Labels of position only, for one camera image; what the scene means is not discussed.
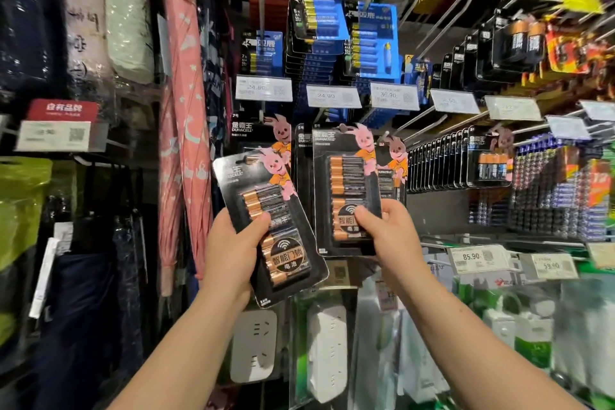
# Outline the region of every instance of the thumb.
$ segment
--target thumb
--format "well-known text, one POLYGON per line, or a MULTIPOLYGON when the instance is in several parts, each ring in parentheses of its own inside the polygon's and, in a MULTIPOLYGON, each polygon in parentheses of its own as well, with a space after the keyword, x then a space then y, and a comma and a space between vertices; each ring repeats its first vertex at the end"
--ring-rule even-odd
POLYGON ((357 206, 354 210, 354 217, 357 219, 358 224, 365 228, 373 238, 376 238, 376 234, 386 225, 385 221, 378 216, 374 216, 365 206, 357 206))
POLYGON ((257 247, 258 242, 261 241, 263 235, 269 230, 269 223, 271 222, 271 216, 268 212, 262 213, 256 219, 254 219, 248 227, 239 232, 239 236, 249 246, 257 247))

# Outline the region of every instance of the forearm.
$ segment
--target forearm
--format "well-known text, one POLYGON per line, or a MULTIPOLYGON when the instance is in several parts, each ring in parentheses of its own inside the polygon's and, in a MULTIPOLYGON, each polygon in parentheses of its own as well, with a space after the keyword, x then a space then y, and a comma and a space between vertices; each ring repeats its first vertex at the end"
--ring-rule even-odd
POLYGON ((201 290, 110 409, 204 409, 242 310, 230 298, 201 290))
POLYGON ((501 342, 426 265, 398 276, 400 298, 427 348, 468 410, 583 407, 501 342))

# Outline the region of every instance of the hand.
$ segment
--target hand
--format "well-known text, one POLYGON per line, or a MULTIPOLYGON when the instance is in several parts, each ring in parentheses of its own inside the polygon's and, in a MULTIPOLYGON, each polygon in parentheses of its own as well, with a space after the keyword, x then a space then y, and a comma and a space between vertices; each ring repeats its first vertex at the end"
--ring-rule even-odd
POLYGON ((245 308, 250 300, 250 276, 257 262, 257 245, 270 222, 271 216, 264 212, 237 233, 228 210, 222 209, 207 238, 203 287, 224 291, 245 308))
POLYGON ((398 275, 408 269, 425 267, 421 243, 408 210, 396 200, 383 198, 382 219, 363 206, 357 206, 354 216, 359 225, 372 235, 382 274, 395 290, 398 275))

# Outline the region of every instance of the electrical outlet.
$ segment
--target electrical outlet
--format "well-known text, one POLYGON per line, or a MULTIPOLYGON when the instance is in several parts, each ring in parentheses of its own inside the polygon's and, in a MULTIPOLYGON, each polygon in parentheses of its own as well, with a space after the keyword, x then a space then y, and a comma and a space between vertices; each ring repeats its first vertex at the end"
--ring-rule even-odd
POLYGON ((320 403, 340 395, 348 382, 348 338, 343 305, 307 312, 308 389, 320 403))
POLYGON ((247 383, 267 379, 275 363, 277 315, 271 310, 244 311, 233 329, 231 380, 247 383))

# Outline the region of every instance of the round label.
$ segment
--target round label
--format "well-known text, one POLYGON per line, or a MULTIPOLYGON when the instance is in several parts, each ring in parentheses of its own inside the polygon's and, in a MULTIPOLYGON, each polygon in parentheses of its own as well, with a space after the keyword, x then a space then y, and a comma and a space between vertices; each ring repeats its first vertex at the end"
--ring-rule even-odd
POLYGON ((354 217, 354 210, 356 208, 356 204, 345 204, 338 213, 340 228, 349 234, 358 234, 361 232, 361 228, 357 224, 357 219, 354 217))
POLYGON ((271 247, 271 260, 278 271, 296 271, 303 262, 305 252, 296 238, 284 236, 271 247))

